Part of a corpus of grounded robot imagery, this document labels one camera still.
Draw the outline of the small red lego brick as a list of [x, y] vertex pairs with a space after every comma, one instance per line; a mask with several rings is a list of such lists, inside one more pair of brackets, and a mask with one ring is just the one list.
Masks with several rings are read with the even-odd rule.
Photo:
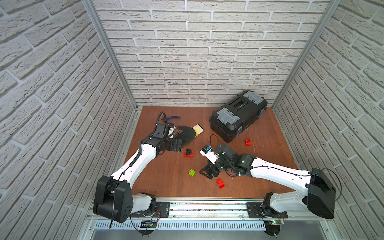
[[194, 156], [194, 152], [191, 152], [189, 155], [187, 153], [184, 154], [185, 158], [192, 158]]

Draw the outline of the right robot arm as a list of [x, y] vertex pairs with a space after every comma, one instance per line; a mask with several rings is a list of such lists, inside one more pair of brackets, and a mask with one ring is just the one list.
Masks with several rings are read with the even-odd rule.
[[220, 144], [216, 149], [206, 145], [200, 153], [208, 159], [200, 174], [209, 179], [226, 172], [231, 177], [264, 179], [292, 189], [284, 194], [266, 194], [260, 205], [262, 216], [286, 218], [287, 212], [306, 211], [323, 219], [335, 216], [337, 190], [323, 170], [295, 170], [249, 154], [238, 155], [226, 144]]

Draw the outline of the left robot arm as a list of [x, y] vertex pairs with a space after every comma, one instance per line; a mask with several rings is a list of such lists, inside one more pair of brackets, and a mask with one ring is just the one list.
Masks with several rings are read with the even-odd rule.
[[149, 194], [132, 194], [132, 188], [145, 167], [166, 151], [180, 152], [183, 140], [176, 127], [160, 112], [154, 130], [138, 142], [136, 153], [111, 176], [102, 176], [96, 186], [93, 213], [112, 222], [124, 223], [131, 214], [142, 212], [151, 217], [156, 198]]

